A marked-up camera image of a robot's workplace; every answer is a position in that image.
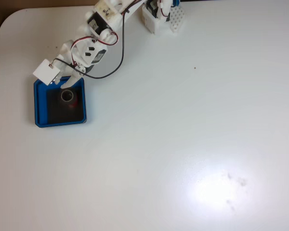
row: white robotic arm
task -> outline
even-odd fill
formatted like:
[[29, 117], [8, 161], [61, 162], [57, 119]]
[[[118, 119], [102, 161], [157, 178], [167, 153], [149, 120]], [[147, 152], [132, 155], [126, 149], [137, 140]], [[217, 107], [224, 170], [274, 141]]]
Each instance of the white robotic arm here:
[[[59, 55], [52, 61], [44, 60], [33, 73], [46, 85], [53, 81], [58, 84], [60, 78], [71, 75], [61, 86], [62, 89], [72, 87], [80, 78], [98, 64], [108, 46], [115, 45], [119, 37], [116, 33], [124, 21], [136, 11], [145, 0], [99, 0], [86, 14], [86, 22], [79, 28], [78, 38], [63, 44]], [[172, 0], [147, 0], [143, 5], [144, 23], [156, 33], [159, 24], [170, 20]], [[122, 64], [104, 78], [114, 73]]]

